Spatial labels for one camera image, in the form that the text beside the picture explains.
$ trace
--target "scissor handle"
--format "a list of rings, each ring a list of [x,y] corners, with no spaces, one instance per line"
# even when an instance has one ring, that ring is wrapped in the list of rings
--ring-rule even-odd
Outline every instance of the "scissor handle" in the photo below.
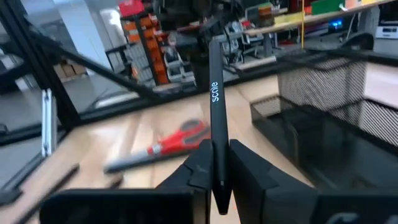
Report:
[[[190,131],[194,128],[197,128],[199,125],[201,125],[203,123],[203,121],[199,120],[199,119],[191,119],[188,120],[186,122],[184,122],[181,127],[180,127],[180,131]]]
[[[201,141],[206,138],[210,138],[210,126],[205,127],[198,133],[187,136],[186,138],[182,139],[182,142],[185,146],[199,147]]]

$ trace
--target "red box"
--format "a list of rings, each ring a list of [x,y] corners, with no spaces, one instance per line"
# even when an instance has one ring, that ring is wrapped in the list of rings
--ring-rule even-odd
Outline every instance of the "red box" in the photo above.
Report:
[[[126,0],[119,4],[122,16],[131,16],[144,11],[144,5],[141,0]]]

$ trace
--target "red scissors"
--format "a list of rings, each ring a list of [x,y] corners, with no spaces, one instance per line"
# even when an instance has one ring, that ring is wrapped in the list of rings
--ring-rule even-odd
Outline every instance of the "red scissors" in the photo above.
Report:
[[[191,119],[184,122],[175,133],[160,140],[157,144],[149,146],[146,150],[106,165],[104,172],[119,172],[164,156],[189,152],[198,149],[201,141],[209,138],[210,126],[202,120]]]

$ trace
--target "stylus tip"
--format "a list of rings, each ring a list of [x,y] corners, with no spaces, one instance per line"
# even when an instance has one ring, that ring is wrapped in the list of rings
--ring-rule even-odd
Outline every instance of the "stylus tip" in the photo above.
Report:
[[[213,193],[216,199],[218,213],[220,215],[226,215],[228,213],[232,188],[225,181],[220,181],[217,186],[213,188]]]

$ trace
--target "black stylus pen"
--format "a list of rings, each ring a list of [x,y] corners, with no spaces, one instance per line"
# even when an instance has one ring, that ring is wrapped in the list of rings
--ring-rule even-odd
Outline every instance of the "black stylus pen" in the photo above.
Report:
[[[218,212],[227,214],[232,183],[229,176],[229,139],[224,95],[223,61],[220,43],[212,40],[210,50],[210,116],[214,152],[213,193]]]

